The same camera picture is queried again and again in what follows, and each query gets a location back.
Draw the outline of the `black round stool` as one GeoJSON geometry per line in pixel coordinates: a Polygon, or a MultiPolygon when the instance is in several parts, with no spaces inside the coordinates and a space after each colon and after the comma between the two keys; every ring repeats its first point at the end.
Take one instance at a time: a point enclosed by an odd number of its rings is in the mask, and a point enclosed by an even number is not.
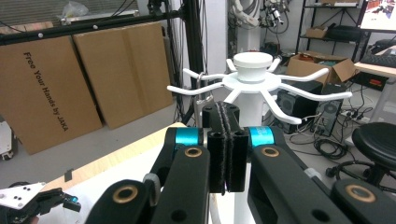
{"type": "Polygon", "coordinates": [[[396,189],[381,185],[384,175],[396,180],[396,125],[386,122],[366,123],[353,131],[351,139],[357,150],[370,162],[346,161],[328,168],[326,176],[340,180],[340,174],[344,173],[396,194],[396,189]],[[352,165],[366,166],[362,176],[348,171],[347,167],[352,165]]]}

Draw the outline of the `clear plastic bag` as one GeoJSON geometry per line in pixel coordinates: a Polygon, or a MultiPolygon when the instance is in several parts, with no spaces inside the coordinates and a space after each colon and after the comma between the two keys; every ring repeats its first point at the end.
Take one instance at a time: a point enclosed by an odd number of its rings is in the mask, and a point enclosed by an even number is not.
{"type": "Polygon", "coordinates": [[[63,8],[63,18],[75,18],[87,15],[89,9],[76,1],[69,1],[63,8]]]}

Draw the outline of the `wooden desk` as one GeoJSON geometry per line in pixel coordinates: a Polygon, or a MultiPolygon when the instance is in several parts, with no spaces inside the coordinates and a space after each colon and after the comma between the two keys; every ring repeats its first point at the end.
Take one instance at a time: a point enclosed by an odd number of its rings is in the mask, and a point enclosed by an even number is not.
{"type": "Polygon", "coordinates": [[[362,62],[355,63],[355,68],[361,72],[388,78],[386,84],[384,85],[384,89],[382,90],[382,93],[380,94],[377,103],[374,106],[373,114],[370,117],[370,122],[377,122],[384,111],[386,102],[389,100],[389,97],[392,94],[392,89],[396,87],[396,68],[362,62]]]}

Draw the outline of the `black shelf rack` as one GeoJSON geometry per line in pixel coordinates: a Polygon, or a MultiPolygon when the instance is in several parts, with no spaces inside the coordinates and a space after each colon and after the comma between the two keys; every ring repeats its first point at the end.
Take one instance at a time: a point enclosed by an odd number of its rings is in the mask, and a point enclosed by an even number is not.
{"type": "Polygon", "coordinates": [[[371,34],[360,30],[364,0],[303,0],[295,52],[306,50],[358,60],[371,34]],[[305,35],[311,27],[326,26],[323,38],[305,35]]]}

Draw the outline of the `white wheeled cabinet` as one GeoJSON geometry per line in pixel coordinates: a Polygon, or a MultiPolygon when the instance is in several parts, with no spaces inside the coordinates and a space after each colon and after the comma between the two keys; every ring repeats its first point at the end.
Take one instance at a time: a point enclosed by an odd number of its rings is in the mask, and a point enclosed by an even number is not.
{"type": "Polygon", "coordinates": [[[17,137],[8,123],[0,118],[0,159],[9,161],[18,148],[17,137]]]}

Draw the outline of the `monitor screen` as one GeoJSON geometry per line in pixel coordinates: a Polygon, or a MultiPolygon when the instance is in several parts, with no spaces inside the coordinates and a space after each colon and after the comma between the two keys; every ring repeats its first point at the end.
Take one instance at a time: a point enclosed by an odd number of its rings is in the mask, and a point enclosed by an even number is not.
{"type": "Polygon", "coordinates": [[[364,0],[360,28],[396,32],[396,0],[364,0]]]}

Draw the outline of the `small cardboard box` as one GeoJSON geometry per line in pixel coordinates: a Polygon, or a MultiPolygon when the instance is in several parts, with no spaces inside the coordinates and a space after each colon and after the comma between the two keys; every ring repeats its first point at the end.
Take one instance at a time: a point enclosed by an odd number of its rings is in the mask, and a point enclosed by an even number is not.
{"type": "Polygon", "coordinates": [[[326,26],[311,27],[306,30],[305,35],[311,38],[323,38],[327,34],[326,26]]]}

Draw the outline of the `open cardboard box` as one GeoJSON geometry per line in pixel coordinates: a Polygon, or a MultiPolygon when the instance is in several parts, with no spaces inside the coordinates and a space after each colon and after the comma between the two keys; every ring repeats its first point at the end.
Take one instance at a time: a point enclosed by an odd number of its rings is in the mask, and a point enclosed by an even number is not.
{"type": "Polygon", "coordinates": [[[286,74],[294,77],[306,77],[322,68],[329,70],[326,75],[317,78],[317,81],[323,84],[339,84],[356,74],[355,65],[348,57],[315,51],[305,51],[292,56],[286,74]]]}

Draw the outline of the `large cardboard sheets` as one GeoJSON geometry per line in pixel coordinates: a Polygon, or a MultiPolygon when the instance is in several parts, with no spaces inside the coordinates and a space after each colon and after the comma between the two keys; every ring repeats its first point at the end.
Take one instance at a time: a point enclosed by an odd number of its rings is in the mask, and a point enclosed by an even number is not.
{"type": "Polygon", "coordinates": [[[167,21],[168,31],[171,31],[171,20],[180,18],[185,26],[189,63],[194,71],[201,72],[204,69],[199,0],[181,0],[177,10],[172,9],[170,4],[172,0],[122,0],[117,10],[109,16],[72,21],[70,24],[38,28],[33,31],[17,28],[16,23],[5,22],[4,13],[1,11],[1,7],[10,3],[12,7],[7,13],[12,12],[14,19],[24,18],[26,23],[32,23],[32,13],[28,12],[28,9],[43,9],[40,15],[49,14],[50,1],[0,0],[0,28],[6,27],[12,30],[11,34],[0,34],[0,45],[38,40],[39,34],[44,38],[60,37],[152,21],[167,21]]]}

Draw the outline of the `plain cardboard sheet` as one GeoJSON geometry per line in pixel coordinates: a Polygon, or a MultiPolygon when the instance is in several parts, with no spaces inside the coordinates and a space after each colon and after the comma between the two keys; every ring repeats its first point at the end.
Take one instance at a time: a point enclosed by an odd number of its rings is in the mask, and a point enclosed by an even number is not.
{"type": "Polygon", "coordinates": [[[173,103],[158,22],[74,35],[73,39],[109,128],[119,128],[173,103]]]}

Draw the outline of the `black keyboard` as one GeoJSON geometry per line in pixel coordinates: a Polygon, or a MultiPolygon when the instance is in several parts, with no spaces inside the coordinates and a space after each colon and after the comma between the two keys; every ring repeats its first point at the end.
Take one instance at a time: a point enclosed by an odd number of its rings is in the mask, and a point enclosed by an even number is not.
{"type": "Polygon", "coordinates": [[[361,63],[396,68],[396,54],[367,55],[361,59],[361,63]]]}

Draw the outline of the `black computer tower green label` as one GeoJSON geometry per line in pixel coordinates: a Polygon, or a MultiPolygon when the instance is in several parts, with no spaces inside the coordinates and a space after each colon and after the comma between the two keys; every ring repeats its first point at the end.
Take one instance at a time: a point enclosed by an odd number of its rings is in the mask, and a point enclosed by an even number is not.
{"type": "MultiPolygon", "coordinates": [[[[323,84],[312,80],[296,82],[292,84],[292,87],[314,94],[321,94],[323,84]]],[[[285,114],[300,119],[315,115],[318,107],[317,101],[306,99],[303,96],[285,90],[280,90],[277,93],[276,102],[285,114]]]]}

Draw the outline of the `white utensil rack stand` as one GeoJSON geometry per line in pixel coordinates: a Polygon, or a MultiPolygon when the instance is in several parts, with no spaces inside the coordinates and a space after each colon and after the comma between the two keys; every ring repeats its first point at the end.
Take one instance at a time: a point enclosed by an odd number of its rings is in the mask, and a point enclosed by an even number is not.
{"type": "Polygon", "coordinates": [[[275,138],[268,127],[262,126],[262,112],[265,106],[277,119],[291,124],[300,124],[302,121],[296,117],[285,114],[276,104],[276,97],[271,93],[277,89],[289,90],[306,99],[315,102],[346,99],[352,96],[349,91],[318,95],[294,88],[287,82],[294,77],[276,75],[274,73],[280,60],[271,55],[258,51],[241,52],[226,61],[231,73],[204,76],[204,80],[219,79],[219,83],[201,87],[196,90],[184,90],[175,86],[167,89],[183,95],[199,95],[218,88],[230,91],[226,97],[227,103],[235,103],[241,109],[240,124],[247,126],[253,134],[259,137],[259,143],[273,144],[275,138]]]}

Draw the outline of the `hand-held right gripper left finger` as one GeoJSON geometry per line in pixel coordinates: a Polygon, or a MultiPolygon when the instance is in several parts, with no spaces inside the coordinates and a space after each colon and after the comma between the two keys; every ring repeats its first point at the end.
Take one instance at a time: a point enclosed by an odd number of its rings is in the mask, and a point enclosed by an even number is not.
{"type": "Polygon", "coordinates": [[[209,190],[226,190],[226,115],[227,105],[215,102],[203,108],[204,128],[177,128],[174,151],[186,146],[203,146],[210,152],[209,190]]]}

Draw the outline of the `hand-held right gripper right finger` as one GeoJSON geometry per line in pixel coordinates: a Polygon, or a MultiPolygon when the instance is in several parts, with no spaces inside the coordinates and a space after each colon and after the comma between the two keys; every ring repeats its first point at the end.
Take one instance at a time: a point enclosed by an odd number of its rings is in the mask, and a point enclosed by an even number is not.
{"type": "Polygon", "coordinates": [[[225,188],[228,192],[245,190],[248,156],[254,147],[272,145],[273,131],[268,126],[241,127],[240,110],[236,105],[224,105],[224,128],[226,132],[225,188]]]}

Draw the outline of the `white grid mat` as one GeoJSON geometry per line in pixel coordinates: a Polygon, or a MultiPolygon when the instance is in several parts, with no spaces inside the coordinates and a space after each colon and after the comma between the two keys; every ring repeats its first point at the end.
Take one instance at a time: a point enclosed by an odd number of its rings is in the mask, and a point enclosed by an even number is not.
{"type": "Polygon", "coordinates": [[[74,187],[64,189],[67,194],[78,197],[78,201],[81,204],[80,212],[73,212],[59,205],[51,209],[48,214],[40,216],[38,224],[84,224],[94,204],[112,184],[123,179],[142,182],[161,149],[162,146],[157,145],[74,187]]]}

